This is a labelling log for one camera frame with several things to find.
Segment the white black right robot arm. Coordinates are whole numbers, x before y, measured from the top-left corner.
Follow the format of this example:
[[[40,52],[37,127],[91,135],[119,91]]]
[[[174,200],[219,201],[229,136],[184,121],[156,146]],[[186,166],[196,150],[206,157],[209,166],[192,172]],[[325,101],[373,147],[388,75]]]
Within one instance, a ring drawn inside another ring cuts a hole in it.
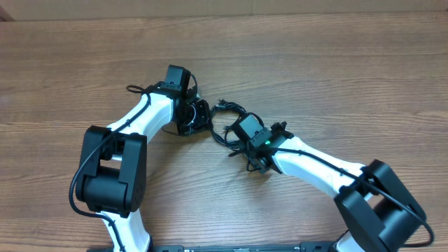
[[[252,113],[230,128],[240,140],[248,170],[273,169],[321,190],[334,200],[348,230],[331,251],[398,251],[420,228],[426,214],[384,162],[347,162],[305,144],[286,124],[265,127]]]

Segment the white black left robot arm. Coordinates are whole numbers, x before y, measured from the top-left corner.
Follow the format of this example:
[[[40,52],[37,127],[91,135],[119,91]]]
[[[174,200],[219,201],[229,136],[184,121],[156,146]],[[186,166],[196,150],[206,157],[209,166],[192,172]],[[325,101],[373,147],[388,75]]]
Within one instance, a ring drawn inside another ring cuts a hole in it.
[[[80,164],[69,186],[71,208],[82,216],[101,219],[113,241],[111,251],[152,251],[140,206],[146,191],[147,147],[169,123],[176,135],[205,130],[210,112],[195,76],[170,65],[165,79],[142,88],[139,103],[123,118],[106,126],[89,127],[83,138]]]

